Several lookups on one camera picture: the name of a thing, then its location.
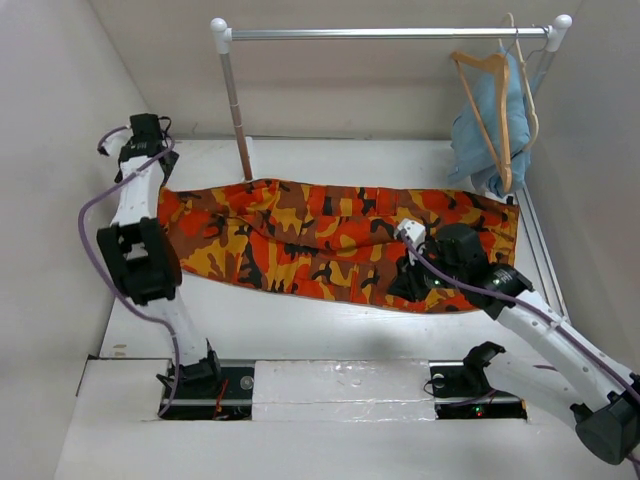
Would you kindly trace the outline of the orange camouflage trousers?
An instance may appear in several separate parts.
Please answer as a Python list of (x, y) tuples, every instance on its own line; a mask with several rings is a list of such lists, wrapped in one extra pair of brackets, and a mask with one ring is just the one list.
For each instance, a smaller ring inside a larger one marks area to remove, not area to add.
[(162, 188), (158, 219), (181, 267), (266, 292), (421, 314), (464, 312), (451, 288), (422, 300), (390, 293), (406, 249), (394, 232), (409, 219), (429, 234), (475, 230), (493, 261), (515, 261), (519, 209), (450, 189), (314, 185), (280, 179), (191, 191)]

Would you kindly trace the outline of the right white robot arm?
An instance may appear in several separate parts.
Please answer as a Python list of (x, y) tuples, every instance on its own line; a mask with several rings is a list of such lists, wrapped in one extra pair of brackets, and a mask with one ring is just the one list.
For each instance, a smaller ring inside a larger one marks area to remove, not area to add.
[(403, 220), (395, 231), (406, 253), (391, 291), (422, 299), (456, 289), (476, 309), (516, 334), (543, 359), (538, 366), (484, 342), (462, 361), (462, 381), (476, 396), (492, 390), (517, 396), (571, 428), (601, 461), (639, 461), (639, 375), (594, 346), (557, 314), (515, 268), (489, 260), (479, 235), (451, 224), (435, 235)]

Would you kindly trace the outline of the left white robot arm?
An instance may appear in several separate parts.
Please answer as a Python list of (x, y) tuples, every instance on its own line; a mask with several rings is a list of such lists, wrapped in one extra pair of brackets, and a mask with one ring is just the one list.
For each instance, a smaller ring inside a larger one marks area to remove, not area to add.
[(137, 316), (169, 335), (174, 360), (158, 376), (169, 396), (212, 398), (224, 386), (220, 362), (181, 298), (182, 270), (157, 214), (161, 187), (179, 158), (162, 125), (168, 120), (151, 113), (133, 115), (124, 130), (100, 142), (103, 155), (118, 150), (118, 205), (96, 239), (117, 292)]

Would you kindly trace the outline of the light blue hanging garment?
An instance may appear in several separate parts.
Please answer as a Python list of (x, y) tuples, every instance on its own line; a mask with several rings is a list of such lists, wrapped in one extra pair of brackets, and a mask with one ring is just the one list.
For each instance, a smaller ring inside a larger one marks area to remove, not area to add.
[(483, 131), (486, 131), (495, 149), (500, 149), (493, 78), (491, 75), (467, 65), (464, 65), (462, 70), (471, 88), (473, 100), (481, 114), (482, 121), (476, 121), (465, 94), (466, 101), (452, 124), (451, 148), (454, 152), (454, 163), (449, 170), (448, 178), (451, 183), (468, 179), (475, 189), (487, 191), (497, 197), (504, 197), (523, 188), (526, 172), (531, 165), (532, 149), (522, 151), (522, 148), (530, 140), (530, 131), (516, 59), (503, 48), (495, 53), (505, 54), (509, 62), (507, 121), (513, 167), (513, 186), (509, 191), (504, 190), (503, 182), (482, 134)]

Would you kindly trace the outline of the white metal clothes rack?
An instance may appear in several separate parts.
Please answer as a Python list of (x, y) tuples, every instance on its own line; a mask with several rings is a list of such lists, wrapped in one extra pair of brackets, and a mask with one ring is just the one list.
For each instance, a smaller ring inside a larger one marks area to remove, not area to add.
[[(253, 179), (251, 157), (247, 137), (244, 133), (242, 115), (237, 96), (237, 89), (231, 65), (231, 44), (241, 41), (284, 41), (284, 40), (343, 40), (343, 39), (384, 39), (384, 40), (441, 40), (441, 39), (508, 39), (514, 45), (524, 39), (542, 38), (543, 56), (538, 67), (538, 79), (546, 74), (553, 55), (560, 48), (566, 33), (573, 24), (568, 14), (557, 16), (549, 25), (517, 27), (416, 27), (416, 28), (344, 28), (344, 29), (280, 29), (280, 30), (237, 30), (228, 26), (222, 18), (214, 18), (210, 22), (217, 54), (220, 58), (229, 108), (231, 111), (234, 135), (237, 143), (243, 177), (247, 181)], [(450, 55), (467, 95), (477, 122), (482, 121), (481, 114), (473, 100), (473, 94), (467, 83), (462, 67), (464, 65), (478, 69), (493, 78), (495, 105), (498, 115), (499, 146), (496, 150), (490, 136), (483, 131), (490, 155), (496, 165), (505, 191), (513, 186), (513, 167), (508, 136), (507, 94), (509, 82), (509, 62), (503, 53), (494, 53), (484, 59), (478, 59), (463, 52), (455, 51)]]

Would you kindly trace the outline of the aluminium side rail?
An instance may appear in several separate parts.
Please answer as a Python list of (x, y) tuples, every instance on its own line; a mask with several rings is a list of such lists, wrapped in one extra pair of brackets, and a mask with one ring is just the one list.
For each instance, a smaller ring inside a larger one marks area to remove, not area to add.
[(514, 201), (520, 210), (516, 268), (532, 281), (535, 290), (554, 311), (568, 319), (561, 286), (529, 190), (524, 187), (516, 192)]

